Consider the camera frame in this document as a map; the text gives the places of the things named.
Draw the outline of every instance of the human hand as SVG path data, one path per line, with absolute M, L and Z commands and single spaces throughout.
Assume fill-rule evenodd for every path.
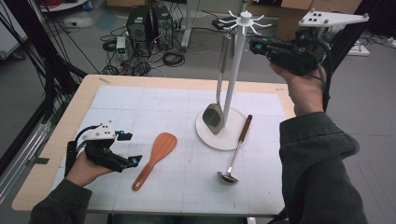
M 111 173 L 112 170 L 95 165 L 92 161 L 87 159 L 85 151 L 81 152 L 70 170 L 66 179 L 74 184 L 84 187 L 91 184 L 97 177 Z
M 323 89 L 318 70 L 308 76 L 296 76 L 291 72 L 270 63 L 275 73 L 283 77 L 289 88 L 289 96 L 294 102 L 294 113 L 296 116 L 323 112 Z

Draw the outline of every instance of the wooden spatula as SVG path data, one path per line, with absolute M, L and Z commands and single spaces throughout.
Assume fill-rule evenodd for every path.
M 133 190 L 139 190 L 145 180 L 149 176 L 149 173 L 154 168 L 155 163 L 162 160 L 166 155 L 171 152 L 177 144 L 177 138 L 171 133 L 160 133 L 154 141 L 154 145 L 151 150 L 151 157 L 149 162 L 143 168 L 140 175 L 132 185 Z

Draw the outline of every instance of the wooden table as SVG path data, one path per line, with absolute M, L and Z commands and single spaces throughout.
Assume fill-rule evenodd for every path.
M 48 164 L 35 164 L 12 204 L 13 209 L 30 211 L 50 193 L 58 167 L 64 157 L 67 142 L 74 139 L 97 90 L 105 85 L 213 91 L 217 86 L 217 81 L 163 77 L 86 76 L 40 155 L 42 158 L 49 158 Z M 224 81 L 223 89 L 227 85 L 228 82 Z M 234 90 L 235 92 L 277 94 L 285 117 L 287 119 L 294 117 L 293 103 L 285 84 L 236 82 Z

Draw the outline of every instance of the box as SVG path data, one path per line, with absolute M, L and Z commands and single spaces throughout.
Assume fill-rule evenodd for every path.
M 311 8 L 353 14 L 360 3 L 361 0 L 283 0 L 280 7 L 271 7 L 254 5 L 253 0 L 248 0 L 247 11 L 255 16 L 279 18 L 276 36 L 281 39 L 293 39 L 295 31 L 299 28 L 298 22 Z
M 108 7 L 149 6 L 149 0 L 106 0 Z

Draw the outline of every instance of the sleeve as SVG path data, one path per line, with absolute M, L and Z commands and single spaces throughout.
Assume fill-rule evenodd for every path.
M 92 192 L 64 179 L 32 210 L 29 224 L 84 223 Z
M 325 113 L 280 124 L 282 193 L 290 223 L 367 223 L 343 164 L 358 151 L 358 142 Z

